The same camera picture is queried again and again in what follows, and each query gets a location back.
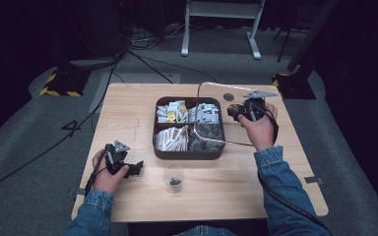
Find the black yellow striped stand base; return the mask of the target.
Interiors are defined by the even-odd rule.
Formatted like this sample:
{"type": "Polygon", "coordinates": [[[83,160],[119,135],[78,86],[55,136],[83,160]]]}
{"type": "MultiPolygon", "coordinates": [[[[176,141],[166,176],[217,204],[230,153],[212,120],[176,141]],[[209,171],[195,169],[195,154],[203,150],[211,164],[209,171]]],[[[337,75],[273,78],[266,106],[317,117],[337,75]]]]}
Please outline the black yellow striped stand base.
{"type": "Polygon", "coordinates": [[[71,72],[54,70],[40,91],[40,95],[73,96],[84,94],[91,71],[74,69],[71,72]]]}
{"type": "Polygon", "coordinates": [[[296,75],[277,73],[272,75],[272,83],[284,99],[316,99],[309,83],[299,79],[296,75]]]}

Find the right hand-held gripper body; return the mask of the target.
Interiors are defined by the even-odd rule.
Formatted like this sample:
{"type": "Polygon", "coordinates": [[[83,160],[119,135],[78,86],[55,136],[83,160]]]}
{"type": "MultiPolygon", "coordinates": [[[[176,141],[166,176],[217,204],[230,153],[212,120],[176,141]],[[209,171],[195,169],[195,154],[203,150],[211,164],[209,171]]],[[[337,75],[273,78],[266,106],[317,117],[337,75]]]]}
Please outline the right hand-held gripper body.
{"type": "Polygon", "coordinates": [[[253,90],[244,93],[246,100],[243,102],[242,114],[250,121],[257,121],[261,119],[265,111],[265,98],[270,96],[277,96],[276,92],[253,90]]]}

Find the pile of white stick packets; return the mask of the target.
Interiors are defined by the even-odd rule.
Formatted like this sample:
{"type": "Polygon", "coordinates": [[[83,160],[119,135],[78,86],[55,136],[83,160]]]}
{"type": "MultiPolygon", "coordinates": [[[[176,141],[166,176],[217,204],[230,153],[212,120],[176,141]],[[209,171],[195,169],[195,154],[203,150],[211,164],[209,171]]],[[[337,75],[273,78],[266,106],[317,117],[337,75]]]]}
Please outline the pile of white stick packets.
{"type": "Polygon", "coordinates": [[[155,147],[161,151],[187,151],[188,127],[171,127],[160,131],[155,137],[155,147]]]}

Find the grey slanted pole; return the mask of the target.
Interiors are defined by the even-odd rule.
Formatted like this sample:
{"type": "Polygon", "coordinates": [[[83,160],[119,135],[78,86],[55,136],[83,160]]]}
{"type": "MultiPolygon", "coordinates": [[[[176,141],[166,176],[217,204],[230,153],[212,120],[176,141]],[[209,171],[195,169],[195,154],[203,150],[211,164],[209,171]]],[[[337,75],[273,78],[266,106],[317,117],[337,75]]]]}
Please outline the grey slanted pole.
{"type": "Polygon", "coordinates": [[[326,2],[319,7],[318,11],[313,11],[313,22],[310,25],[309,32],[306,34],[304,41],[299,46],[296,54],[290,59],[286,68],[290,72],[294,72],[297,66],[300,66],[305,58],[306,53],[311,49],[311,45],[316,39],[319,31],[326,23],[332,12],[334,11],[339,0],[326,0],[326,2]]]}

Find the person's left hand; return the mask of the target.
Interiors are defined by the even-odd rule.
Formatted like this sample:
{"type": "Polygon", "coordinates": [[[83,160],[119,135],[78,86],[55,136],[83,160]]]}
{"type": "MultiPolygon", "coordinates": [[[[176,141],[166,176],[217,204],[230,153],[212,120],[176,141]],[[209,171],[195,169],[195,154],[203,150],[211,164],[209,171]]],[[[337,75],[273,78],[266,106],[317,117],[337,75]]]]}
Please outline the person's left hand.
{"type": "Polygon", "coordinates": [[[128,173],[129,166],[124,165],[115,175],[112,175],[106,169],[104,150],[99,150],[93,158],[93,167],[95,169],[95,180],[93,187],[95,189],[103,190],[111,195],[117,192],[119,182],[128,173]]]}

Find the grey tape piece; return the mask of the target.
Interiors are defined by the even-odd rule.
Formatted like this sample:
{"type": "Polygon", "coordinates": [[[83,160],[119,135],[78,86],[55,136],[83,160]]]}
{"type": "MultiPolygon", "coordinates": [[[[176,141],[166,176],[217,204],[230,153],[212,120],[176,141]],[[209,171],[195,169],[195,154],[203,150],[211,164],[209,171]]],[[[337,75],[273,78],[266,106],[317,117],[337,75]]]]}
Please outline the grey tape piece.
{"type": "Polygon", "coordinates": [[[304,180],[307,184],[317,183],[318,185],[323,185],[325,183],[322,178],[316,176],[305,177],[304,180]]]}
{"type": "Polygon", "coordinates": [[[83,188],[71,188],[68,190],[67,195],[69,197],[76,198],[77,196],[84,196],[86,194],[86,190],[83,188]]]}

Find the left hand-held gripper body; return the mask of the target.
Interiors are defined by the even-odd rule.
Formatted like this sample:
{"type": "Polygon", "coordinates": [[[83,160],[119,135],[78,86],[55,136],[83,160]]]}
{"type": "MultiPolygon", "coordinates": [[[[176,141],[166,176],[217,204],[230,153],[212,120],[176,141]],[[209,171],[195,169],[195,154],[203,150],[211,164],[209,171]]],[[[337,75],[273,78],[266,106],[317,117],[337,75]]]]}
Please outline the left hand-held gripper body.
{"type": "Polygon", "coordinates": [[[124,165],[124,159],[130,148],[119,141],[106,144],[106,167],[110,174],[115,175],[124,165]]]}

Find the black tripod legs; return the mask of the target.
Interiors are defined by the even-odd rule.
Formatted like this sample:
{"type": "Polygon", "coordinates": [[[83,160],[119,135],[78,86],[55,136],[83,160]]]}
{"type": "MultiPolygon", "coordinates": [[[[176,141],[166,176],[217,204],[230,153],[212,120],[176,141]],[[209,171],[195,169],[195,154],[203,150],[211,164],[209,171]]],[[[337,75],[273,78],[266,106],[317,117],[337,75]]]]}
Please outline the black tripod legs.
{"type": "Polygon", "coordinates": [[[309,29],[305,29],[305,28],[299,28],[299,29],[298,29],[298,28],[293,28],[293,29],[282,29],[282,28],[280,28],[280,29],[278,30],[278,32],[276,33],[276,35],[274,36],[273,41],[276,41],[276,39],[280,36],[280,34],[281,34],[283,31],[285,32],[285,37],[284,37],[284,40],[283,40],[282,49],[281,49],[280,54],[279,54],[278,59],[277,59],[277,62],[278,62],[278,63],[281,62],[281,60],[282,60],[282,57],[283,57],[283,55],[284,55],[284,51],[285,51],[285,49],[286,49],[286,46],[287,46],[288,40],[289,40],[289,38],[290,38],[290,35],[291,35],[292,33],[307,34],[307,33],[309,32],[309,29]]]}

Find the pile of white yellow packets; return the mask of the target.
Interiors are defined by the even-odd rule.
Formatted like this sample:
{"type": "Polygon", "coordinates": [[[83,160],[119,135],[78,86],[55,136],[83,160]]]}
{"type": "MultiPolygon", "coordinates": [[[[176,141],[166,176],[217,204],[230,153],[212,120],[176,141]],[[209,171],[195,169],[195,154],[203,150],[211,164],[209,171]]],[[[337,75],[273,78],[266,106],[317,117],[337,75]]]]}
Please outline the pile of white yellow packets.
{"type": "Polygon", "coordinates": [[[157,106],[157,121],[159,123],[187,123],[188,109],[184,100],[171,101],[167,105],[157,106]]]}

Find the person's right hand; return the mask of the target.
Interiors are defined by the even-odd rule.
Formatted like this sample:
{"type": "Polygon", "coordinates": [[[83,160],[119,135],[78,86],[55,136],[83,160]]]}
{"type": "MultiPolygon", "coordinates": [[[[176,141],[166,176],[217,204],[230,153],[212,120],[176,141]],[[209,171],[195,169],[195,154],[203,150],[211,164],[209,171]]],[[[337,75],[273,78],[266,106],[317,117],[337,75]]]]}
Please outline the person's right hand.
{"type": "Polygon", "coordinates": [[[238,116],[239,123],[246,129],[247,136],[257,151],[271,148],[275,143],[274,126],[270,116],[277,119],[278,109],[271,103],[266,104],[266,109],[268,110],[268,116],[263,116],[255,122],[248,120],[243,115],[238,116]]]}

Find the pile of white red-print packets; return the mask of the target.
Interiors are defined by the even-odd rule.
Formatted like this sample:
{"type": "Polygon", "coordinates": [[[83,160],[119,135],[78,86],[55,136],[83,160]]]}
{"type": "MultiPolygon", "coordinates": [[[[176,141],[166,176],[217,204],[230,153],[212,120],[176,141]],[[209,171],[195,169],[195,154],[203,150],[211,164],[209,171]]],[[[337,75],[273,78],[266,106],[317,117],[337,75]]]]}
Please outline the pile of white red-print packets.
{"type": "Polygon", "coordinates": [[[220,110],[209,103],[201,103],[188,111],[190,123],[217,124],[220,121],[220,110]]]}

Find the white desk frame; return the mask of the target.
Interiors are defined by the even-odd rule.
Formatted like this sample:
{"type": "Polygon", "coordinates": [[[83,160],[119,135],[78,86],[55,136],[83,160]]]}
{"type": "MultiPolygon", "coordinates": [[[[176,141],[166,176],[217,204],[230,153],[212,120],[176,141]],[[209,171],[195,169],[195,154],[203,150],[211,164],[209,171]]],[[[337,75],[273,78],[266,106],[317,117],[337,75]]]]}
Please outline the white desk frame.
{"type": "Polygon", "coordinates": [[[186,0],[184,14],[184,34],[180,54],[189,55],[190,20],[192,17],[230,18],[253,20],[252,30],[246,33],[253,58],[260,60],[262,55],[256,42],[256,33],[261,20],[266,0],[258,3],[223,3],[200,0],[186,0]]]}

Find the brown divided box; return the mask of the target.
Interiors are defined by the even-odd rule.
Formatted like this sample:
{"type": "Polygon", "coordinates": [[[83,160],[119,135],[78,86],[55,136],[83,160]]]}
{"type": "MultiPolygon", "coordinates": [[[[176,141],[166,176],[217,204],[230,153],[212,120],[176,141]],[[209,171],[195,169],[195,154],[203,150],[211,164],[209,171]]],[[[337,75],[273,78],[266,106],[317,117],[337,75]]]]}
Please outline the brown divided box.
{"type": "MultiPolygon", "coordinates": [[[[158,105],[167,105],[171,101],[184,100],[186,107],[189,111],[190,108],[195,107],[196,97],[180,97],[180,96],[164,96],[161,97],[156,103],[156,112],[158,105]]],[[[155,155],[160,159],[169,159],[169,160],[214,160],[218,159],[224,149],[224,146],[219,151],[190,151],[189,143],[187,151],[161,151],[155,147],[155,137],[156,135],[167,128],[177,127],[181,128],[183,126],[188,127],[188,134],[190,132],[190,126],[194,126],[194,123],[190,123],[189,120],[187,123],[159,123],[157,115],[155,117],[154,123],[154,133],[153,133],[153,146],[155,155]]]]}

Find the clear plastic cup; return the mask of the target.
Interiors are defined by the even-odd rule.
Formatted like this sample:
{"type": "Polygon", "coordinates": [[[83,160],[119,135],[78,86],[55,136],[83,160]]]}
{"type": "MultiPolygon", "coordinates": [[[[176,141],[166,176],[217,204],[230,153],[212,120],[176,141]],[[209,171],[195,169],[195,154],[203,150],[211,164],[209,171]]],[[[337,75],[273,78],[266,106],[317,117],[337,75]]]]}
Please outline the clear plastic cup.
{"type": "Polygon", "coordinates": [[[182,190],[183,182],[185,180],[185,170],[178,164],[168,164],[163,168],[162,179],[167,191],[171,194],[177,194],[182,190]],[[178,186],[170,186],[168,181],[173,177],[180,178],[182,183],[178,186]]]}

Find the pile of dark tea bags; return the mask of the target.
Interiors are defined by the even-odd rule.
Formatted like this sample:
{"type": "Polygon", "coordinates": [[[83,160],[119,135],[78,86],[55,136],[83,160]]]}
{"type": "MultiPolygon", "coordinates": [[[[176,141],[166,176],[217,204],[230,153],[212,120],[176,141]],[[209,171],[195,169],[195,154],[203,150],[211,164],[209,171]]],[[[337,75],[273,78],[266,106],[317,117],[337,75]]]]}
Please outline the pile of dark tea bags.
{"type": "Polygon", "coordinates": [[[219,151],[224,146],[224,132],[219,124],[190,126],[190,151],[219,151]]]}

